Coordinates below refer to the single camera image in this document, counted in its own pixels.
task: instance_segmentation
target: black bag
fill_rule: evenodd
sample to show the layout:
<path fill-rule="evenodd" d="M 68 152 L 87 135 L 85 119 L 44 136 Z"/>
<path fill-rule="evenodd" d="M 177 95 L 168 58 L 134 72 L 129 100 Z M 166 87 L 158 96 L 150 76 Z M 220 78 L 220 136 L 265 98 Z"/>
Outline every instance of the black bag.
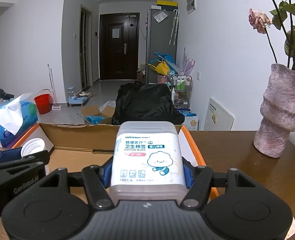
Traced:
<path fill-rule="evenodd" d="M 116 99 L 112 124 L 126 121 L 168 121 L 182 124 L 184 115 L 178 112 L 166 84 L 144 85 L 139 81 L 121 85 Z"/>

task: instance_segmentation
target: tiled floor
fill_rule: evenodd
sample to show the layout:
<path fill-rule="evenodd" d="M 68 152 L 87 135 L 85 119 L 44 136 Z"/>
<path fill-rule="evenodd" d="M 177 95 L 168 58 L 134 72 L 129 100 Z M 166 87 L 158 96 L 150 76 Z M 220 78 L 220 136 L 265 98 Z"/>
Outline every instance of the tiled floor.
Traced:
<path fill-rule="evenodd" d="M 96 93 L 96 97 L 92 97 L 88 100 L 86 106 L 97 105 L 101 106 L 105 102 L 110 100 L 116 100 L 117 91 L 120 85 L 130 83 L 131 81 L 120 80 L 105 80 L 99 81 L 88 91 Z M 55 124 L 84 124 L 84 120 L 81 115 L 81 107 L 73 106 L 67 108 L 62 106 L 61 110 L 51 111 L 47 114 L 39 115 L 39 122 L 41 123 L 55 123 Z"/>

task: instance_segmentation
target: brown tabletop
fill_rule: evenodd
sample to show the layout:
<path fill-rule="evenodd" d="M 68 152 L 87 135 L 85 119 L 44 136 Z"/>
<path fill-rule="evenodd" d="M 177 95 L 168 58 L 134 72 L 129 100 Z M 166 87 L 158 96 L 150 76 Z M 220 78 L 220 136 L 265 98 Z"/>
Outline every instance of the brown tabletop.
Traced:
<path fill-rule="evenodd" d="M 284 200 L 295 218 L 295 146 L 291 142 L 279 159 L 273 159 L 255 149 L 254 131 L 191 131 L 191 135 L 206 165 L 219 172 L 233 167 L 242 170 Z"/>

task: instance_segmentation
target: pink textured vase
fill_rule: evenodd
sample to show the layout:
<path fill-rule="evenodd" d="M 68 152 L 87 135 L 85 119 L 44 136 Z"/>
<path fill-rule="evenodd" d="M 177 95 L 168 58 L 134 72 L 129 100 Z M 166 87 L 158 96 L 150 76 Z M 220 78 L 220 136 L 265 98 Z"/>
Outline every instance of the pink textured vase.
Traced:
<path fill-rule="evenodd" d="M 261 104 L 260 129 L 254 146 L 272 158 L 281 156 L 290 132 L 295 132 L 295 71 L 272 64 L 267 89 Z"/>

